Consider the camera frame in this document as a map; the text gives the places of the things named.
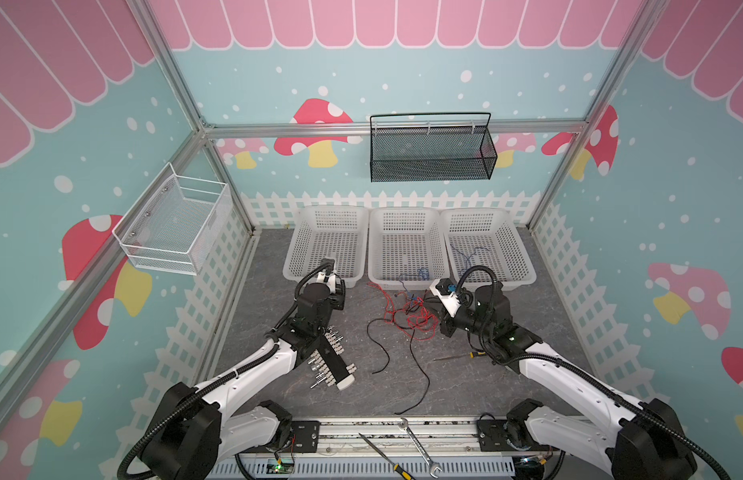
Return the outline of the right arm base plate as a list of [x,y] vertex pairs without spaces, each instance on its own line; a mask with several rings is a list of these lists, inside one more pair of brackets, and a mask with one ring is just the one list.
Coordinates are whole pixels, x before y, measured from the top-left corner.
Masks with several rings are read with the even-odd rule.
[[531,437],[522,435],[519,439],[509,434],[505,427],[505,417],[495,417],[493,414],[481,414],[475,420],[475,431],[477,431],[477,442],[479,450],[483,453],[509,453],[513,455],[551,455],[559,452],[559,449],[549,445],[541,445],[533,442]]

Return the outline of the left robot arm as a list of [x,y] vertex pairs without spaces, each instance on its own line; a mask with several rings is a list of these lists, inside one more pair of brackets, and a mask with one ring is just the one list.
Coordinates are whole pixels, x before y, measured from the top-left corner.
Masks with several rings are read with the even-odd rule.
[[[118,478],[204,479],[219,461],[250,448],[280,448],[292,428],[289,412],[271,401],[246,414],[238,411],[305,363],[329,386],[344,390],[354,383],[353,367],[343,360],[330,329],[346,293],[335,260],[323,259],[298,282],[292,306],[259,350],[210,380],[195,386],[179,382],[164,394],[147,431],[121,461]],[[130,472],[135,460],[145,471]]]

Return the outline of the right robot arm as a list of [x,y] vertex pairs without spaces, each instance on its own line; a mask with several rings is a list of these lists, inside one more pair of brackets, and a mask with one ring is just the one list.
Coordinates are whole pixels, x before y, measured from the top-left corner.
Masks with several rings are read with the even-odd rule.
[[461,278],[439,278],[429,286],[425,307],[441,333],[465,330],[495,365],[553,392],[581,419],[527,399],[505,416],[505,438],[522,450],[531,443],[555,447],[615,479],[689,479],[705,462],[718,478],[727,470],[690,440],[675,410],[654,399],[623,393],[569,362],[539,335],[515,323],[503,285],[491,268],[477,265]]

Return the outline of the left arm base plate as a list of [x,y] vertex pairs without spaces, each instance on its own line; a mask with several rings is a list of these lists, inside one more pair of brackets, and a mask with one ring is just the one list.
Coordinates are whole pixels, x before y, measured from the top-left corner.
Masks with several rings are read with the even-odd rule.
[[244,453],[316,453],[320,429],[319,421],[282,422],[273,439],[265,445],[244,450]]

